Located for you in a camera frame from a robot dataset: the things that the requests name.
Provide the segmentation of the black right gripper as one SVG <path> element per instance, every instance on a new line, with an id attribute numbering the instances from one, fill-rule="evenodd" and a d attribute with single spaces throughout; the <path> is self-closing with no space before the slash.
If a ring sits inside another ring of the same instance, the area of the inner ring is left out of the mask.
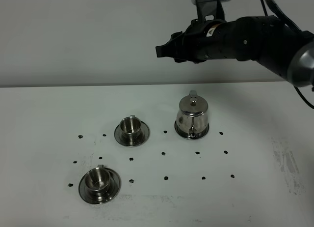
<path id="1" fill-rule="evenodd" d="M 211 59 L 235 59 L 235 21 L 227 22 L 223 1 L 196 4 L 197 19 L 191 22 L 185 33 L 171 34 L 170 40 L 156 46 L 157 57 L 184 57 L 183 43 L 194 62 Z M 175 58 L 176 63 L 186 60 Z"/>

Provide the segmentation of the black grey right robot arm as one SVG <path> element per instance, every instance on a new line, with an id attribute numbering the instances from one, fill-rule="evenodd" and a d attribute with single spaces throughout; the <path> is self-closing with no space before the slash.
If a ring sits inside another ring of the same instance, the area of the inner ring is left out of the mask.
<path id="1" fill-rule="evenodd" d="M 295 87 L 314 83 L 314 35 L 302 31 L 274 0 L 261 0 L 273 15 L 225 20 L 222 2 L 195 0 L 197 19 L 156 47 L 158 57 L 201 63 L 212 59 L 253 60 Z"/>

